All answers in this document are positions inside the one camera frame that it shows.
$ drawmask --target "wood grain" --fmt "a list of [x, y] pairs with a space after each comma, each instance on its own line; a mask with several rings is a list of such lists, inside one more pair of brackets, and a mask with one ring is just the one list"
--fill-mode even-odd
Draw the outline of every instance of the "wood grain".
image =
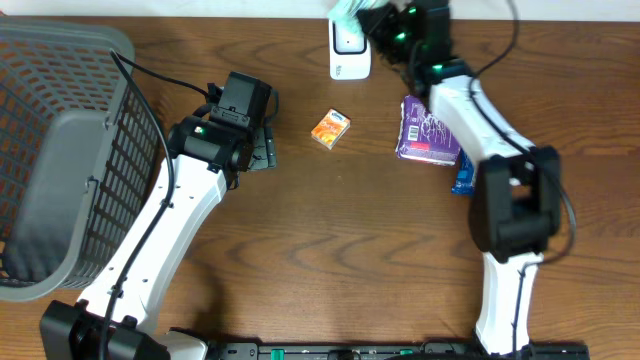
[[[469, 200], [450, 194], [456, 169], [398, 160], [395, 74], [375, 63], [363, 81], [328, 76], [320, 20], [68, 18], [114, 26], [136, 59], [204, 85], [229, 71], [280, 91], [278, 168], [245, 174], [198, 232], [158, 327], [265, 342], [419, 342], [467, 337], [481, 304], [482, 263], [466, 225]], [[457, 21], [456, 51], [477, 67], [506, 45], [508, 22]], [[524, 23], [520, 44], [483, 86], [525, 136], [563, 156], [578, 243], [536, 280], [530, 334], [583, 340], [592, 359], [640, 354], [640, 26]], [[136, 74], [169, 125], [197, 94]], [[329, 108], [353, 119], [327, 151], [310, 130]], [[552, 245], [561, 246], [566, 228]], [[38, 321], [59, 290], [0, 304], [12, 324], [0, 357], [43, 356]]]

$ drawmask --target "black cable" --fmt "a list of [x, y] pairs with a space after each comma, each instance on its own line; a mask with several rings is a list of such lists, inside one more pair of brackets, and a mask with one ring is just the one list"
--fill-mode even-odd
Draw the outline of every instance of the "black cable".
[[576, 215], [573, 209], [573, 205], [571, 204], [569, 195], [567, 194], [566, 190], [560, 183], [560, 180], [551, 172], [549, 172], [547, 169], [545, 169], [543, 166], [540, 166], [536, 162], [535, 158], [531, 155], [529, 150], [525, 149], [523, 146], [513, 141], [509, 137], [509, 135], [505, 134], [482, 110], [482, 108], [480, 107], [480, 105], [478, 104], [475, 98], [475, 91], [473, 90], [473, 82], [476, 81], [480, 77], [480, 75], [482, 75], [482, 73], [484, 73], [485, 71], [490, 69], [492, 66], [496, 65], [497, 63], [502, 61], [504, 58], [506, 58], [507, 55], [509, 55], [509, 53], [516, 47], [518, 43], [518, 37], [520, 35], [520, 17], [518, 15], [518, 9], [516, 8], [516, 5], [513, 2], [513, 0], [507, 0], [507, 4], [509, 5], [509, 8], [513, 16], [513, 34], [511, 36], [511, 42], [500, 55], [498, 55], [495, 59], [490, 61], [487, 65], [482, 67], [478, 72], [476, 72], [471, 77], [471, 80], [469, 81], [469, 86], [468, 86], [469, 98], [473, 102], [473, 105], [476, 107], [480, 115], [482, 115], [482, 117], [498, 133], [498, 135], [500, 135], [500, 137], [506, 143], [513, 146], [516, 150], [521, 152], [523, 155], [527, 156], [529, 162], [534, 167], [538, 168], [539, 171], [542, 171], [542, 173], [547, 178], [547, 180], [549, 180], [552, 183], [552, 185], [557, 189], [558, 193], [560, 194], [560, 197], [562, 198], [562, 202], [565, 206], [565, 209], [567, 210], [567, 215], [569, 217], [569, 238], [567, 240], [567, 243], [564, 249], [560, 251], [556, 256], [553, 256], [551, 258], [548, 258], [539, 262], [525, 263], [524, 266], [522, 267], [522, 270], [520, 270], [520, 283], [518, 285], [518, 296], [516, 298], [516, 310], [515, 310], [515, 315], [513, 317], [513, 335], [512, 335], [513, 357], [516, 358], [516, 357], [519, 357], [519, 353], [516, 351], [517, 349], [517, 331], [516, 330], [518, 328], [518, 317], [520, 315], [520, 302], [522, 300], [522, 288], [524, 285], [526, 270], [531, 266], [536, 266], [536, 265], [543, 266], [543, 265], [549, 265], [549, 264], [555, 263], [560, 259], [564, 258], [565, 256], [569, 255], [569, 253], [571, 252], [571, 249], [575, 244], [577, 224], [576, 224]]
[[118, 56], [118, 59], [120, 59], [123, 63], [125, 63], [127, 65], [130, 65], [131, 67], [133, 67], [133, 68], [135, 68], [137, 70], [140, 70], [140, 71], [142, 71], [143, 73], [145, 73], [147, 75], [151, 75], [151, 76], [153, 76], [155, 78], [158, 78], [160, 80], [164, 80], [164, 81], [170, 82], [172, 84], [184, 86], [186, 88], [195, 90], [195, 91], [199, 92], [200, 94], [204, 95], [204, 98], [207, 100], [207, 102], [209, 101], [209, 92], [207, 92], [204, 89], [201, 89], [201, 88], [199, 88], [199, 87], [197, 87], [195, 85], [189, 84], [188, 82], [184, 82], [184, 81], [172, 79], [172, 78], [170, 78], [168, 76], [160, 75], [160, 74], [158, 74], [156, 72], [153, 72], [153, 71], [151, 71], [149, 69], [146, 69], [146, 68], [134, 63], [133, 61], [127, 59], [126, 57], [124, 57], [124, 56], [122, 56], [122, 55], [120, 55], [118, 53], [116, 53], [116, 55]]
[[[113, 50], [110, 50], [109, 54], [111, 55], [111, 58], [113, 59], [113, 62], [118, 67], [118, 70], [120, 70], [120, 73], [122, 73], [122, 76], [127, 80], [127, 84], [129, 85], [129, 89], [131, 90], [132, 93], [135, 94], [135, 96], [138, 99], [138, 101], [140, 101], [142, 103], [142, 106], [144, 107], [145, 111], [147, 112], [147, 114], [149, 114], [149, 116], [153, 120], [153, 125], [154, 125], [154, 127], [156, 129], [156, 132], [158, 134], [158, 138], [160, 139], [160, 142], [162, 143], [162, 148], [164, 149], [164, 152], [165, 152], [165, 155], [166, 155], [169, 185], [167, 186], [167, 194], [165, 195], [164, 199], [160, 203], [160, 208], [158, 209], [158, 212], [156, 213], [156, 215], [153, 217], [153, 219], [149, 223], [149, 226], [147, 227], [147, 230], [145, 230], [144, 234], [140, 238], [140, 241], [138, 241], [138, 244], [136, 245], [136, 247], [131, 252], [131, 255], [129, 255], [129, 258], [127, 259], [127, 262], [122, 267], [122, 271], [120, 272], [120, 275], [118, 276], [118, 279], [116, 280], [115, 285], [111, 289], [111, 296], [109, 297], [109, 304], [107, 305], [107, 310], [105, 311], [105, 314], [104, 314], [104, 324], [102, 325], [102, 329], [100, 331], [100, 345], [99, 345], [99, 348], [98, 348], [98, 355], [99, 355], [99, 359], [100, 360], [106, 360], [106, 358], [107, 358], [107, 352], [108, 352], [108, 349], [107, 349], [107, 337], [108, 337], [108, 333], [109, 333], [109, 327], [111, 325], [111, 318], [113, 317], [113, 311], [115, 309], [116, 300], [118, 299], [118, 295], [120, 294], [120, 291], [122, 290], [122, 284], [124, 284], [124, 281], [127, 278], [127, 273], [129, 272], [129, 269], [133, 265], [133, 262], [136, 260], [136, 257], [140, 253], [140, 250], [142, 250], [142, 247], [144, 246], [144, 244], [146, 243], [147, 239], [149, 238], [149, 235], [151, 235], [151, 232], [155, 228], [156, 224], [158, 224], [158, 221], [160, 221], [160, 218], [164, 214], [164, 212], [167, 209], [167, 207], [170, 206], [169, 204], [171, 204], [171, 197], [173, 196], [173, 189], [175, 187], [175, 173], [174, 173], [174, 169], [173, 169], [173, 162], [171, 161], [171, 157], [169, 156], [169, 148], [167, 147], [167, 140], [164, 137], [164, 132], [162, 130], [162, 125], [160, 124], [160, 121], [158, 121], [158, 118], [156, 117], [156, 114], [151, 109], [151, 106], [149, 106], [149, 103], [147, 102], [147, 99], [145, 99], [144, 95], [142, 95], [142, 92], [140, 91], [140, 88], [138, 88], [138, 85], [136, 85], [136, 83], [135, 83], [135, 81], [133, 81], [133, 78], [131, 77], [131, 75], [129, 75], [127, 70], [122, 65], [122, 62], [120, 62], [120, 60], [123, 58], [123, 56], [118, 54], [117, 52], [115, 52]], [[133, 67], [135, 67], [135, 68], [138, 68], [138, 67], [136, 67], [137, 65], [133, 65], [133, 63], [128, 63], [128, 64], [133, 66]]]

